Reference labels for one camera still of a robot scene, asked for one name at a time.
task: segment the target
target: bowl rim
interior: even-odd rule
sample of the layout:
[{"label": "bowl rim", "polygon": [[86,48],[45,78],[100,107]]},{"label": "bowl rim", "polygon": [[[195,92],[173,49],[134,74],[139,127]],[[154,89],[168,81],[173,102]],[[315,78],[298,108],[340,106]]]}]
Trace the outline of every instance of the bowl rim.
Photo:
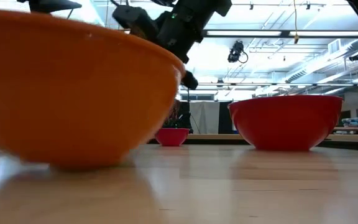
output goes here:
[{"label": "bowl rim", "polygon": [[268,96],[268,97],[261,97],[261,98],[253,98],[253,99],[248,99],[248,100],[241,100],[238,102],[234,102],[231,103],[227,106],[228,109],[230,109],[230,107],[232,106],[237,106],[237,105],[241,105],[245,102],[249,102],[249,101],[255,101],[255,100],[269,100],[272,98],[331,98],[331,99],[337,99],[337,100],[341,100],[344,101],[342,97],[339,96],[325,96],[325,95],[292,95],[292,96]]},{"label": "bowl rim", "polygon": [[144,40],[140,37],[125,34],[124,32],[107,29],[105,27],[87,24],[85,22],[73,21],[64,18],[54,17],[42,13],[32,12],[17,12],[17,11],[4,11],[0,10],[0,21],[9,24],[17,23],[22,26],[19,27],[44,27],[54,32],[65,32],[71,35],[90,35],[96,34],[107,37],[109,39],[121,40],[123,42],[129,42],[132,45],[138,45],[139,47],[145,47],[148,50],[156,53],[159,56],[165,57],[171,61],[171,63],[177,68],[181,77],[183,78],[186,74],[185,66],[183,62],[168,50],[158,46],[157,44],[151,43],[148,40]]}]

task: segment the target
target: cable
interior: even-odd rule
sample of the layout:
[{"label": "cable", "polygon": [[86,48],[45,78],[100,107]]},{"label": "cable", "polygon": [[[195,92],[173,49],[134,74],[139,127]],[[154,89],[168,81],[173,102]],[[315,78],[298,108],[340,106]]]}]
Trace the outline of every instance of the cable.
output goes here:
[{"label": "cable", "polygon": [[106,28],[108,28],[108,20],[109,20],[109,3],[110,1],[107,0],[107,6],[106,6],[106,21],[105,21],[105,25],[106,25]]},{"label": "cable", "polygon": [[198,129],[197,122],[196,122],[196,120],[194,119],[193,115],[192,115],[192,114],[190,114],[190,116],[191,116],[191,118],[193,118],[193,121],[194,121],[194,123],[196,124],[198,134],[201,134],[200,130]]},{"label": "cable", "polygon": [[294,43],[297,44],[299,41],[299,35],[298,35],[298,11],[296,10],[296,0],[293,0],[293,7],[295,8],[295,37],[294,37]]},{"label": "cable", "polygon": [[247,60],[245,60],[245,62],[241,62],[240,59],[239,59],[239,62],[240,62],[240,63],[247,63],[247,62],[248,62],[248,59],[249,59],[248,54],[245,53],[244,51],[243,51],[242,53],[244,53],[244,54],[247,56]]},{"label": "cable", "polygon": [[118,2],[116,2],[115,0],[110,0],[111,1],[111,3],[113,3],[115,6],[119,6],[119,4],[118,4]]},{"label": "cable", "polygon": [[70,18],[71,14],[73,13],[73,10],[74,10],[74,9],[71,9],[70,13],[69,13],[68,16],[67,16],[67,19]]}]

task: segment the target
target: equipment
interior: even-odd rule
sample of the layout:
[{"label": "equipment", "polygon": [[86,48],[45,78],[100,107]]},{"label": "equipment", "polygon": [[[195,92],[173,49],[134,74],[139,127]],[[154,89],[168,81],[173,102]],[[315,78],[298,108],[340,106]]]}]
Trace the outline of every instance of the equipment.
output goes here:
[{"label": "equipment", "polygon": [[[187,52],[195,42],[203,40],[202,30],[214,12],[225,16],[231,7],[231,0],[153,0],[153,2],[173,7],[171,12],[163,12],[156,20],[152,20],[140,7],[119,5],[112,16],[131,34],[149,40],[175,54],[183,63],[189,58]],[[197,79],[189,71],[182,84],[194,90],[198,86]]]},{"label": "equipment", "polygon": [[358,61],[358,54],[357,54],[357,55],[355,55],[355,56],[351,56],[351,57],[349,57],[349,60],[350,60],[351,62]]},{"label": "equipment", "polygon": [[[240,57],[242,54],[247,56],[247,60],[244,62],[240,61]],[[241,40],[237,40],[236,43],[234,43],[232,49],[230,49],[230,53],[227,58],[227,61],[230,63],[235,63],[235,62],[246,63],[248,61],[248,55],[247,53],[244,52],[244,44],[242,44]]]},{"label": "equipment", "polygon": [[24,3],[29,2],[31,12],[39,12],[49,14],[51,12],[67,10],[67,9],[78,9],[82,5],[77,2],[71,2],[69,0],[17,0],[18,2]]}]

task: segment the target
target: black curtain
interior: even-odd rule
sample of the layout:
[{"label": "black curtain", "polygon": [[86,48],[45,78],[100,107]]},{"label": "black curtain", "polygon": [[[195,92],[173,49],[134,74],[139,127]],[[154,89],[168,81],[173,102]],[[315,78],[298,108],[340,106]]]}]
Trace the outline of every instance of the black curtain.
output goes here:
[{"label": "black curtain", "polygon": [[178,127],[179,128],[188,128],[190,129],[190,134],[193,134],[193,128],[191,128],[190,123],[190,104],[189,102],[180,102],[180,107],[178,110]]},{"label": "black curtain", "polygon": [[229,104],[231,102],[220,102],[219,104],[219,134],[233,134],[233,123],[229,108],[227,108]]}]

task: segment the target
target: desk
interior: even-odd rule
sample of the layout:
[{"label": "desk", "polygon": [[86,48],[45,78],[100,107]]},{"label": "desk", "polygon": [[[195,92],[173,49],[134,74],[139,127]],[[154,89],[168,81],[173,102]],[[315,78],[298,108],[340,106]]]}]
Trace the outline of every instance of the desk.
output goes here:
[{"label": "desk", "polygon": [[67,173],[0,153],[0,224],[355,224],[358,151],[141,146]]},{"label": "desk", "polygon": [[[242,137],[239,134],[189,134],[187,139],[242,140]],[[330,134],[327,139],[333,141],[358,141],[358,134]]]}]

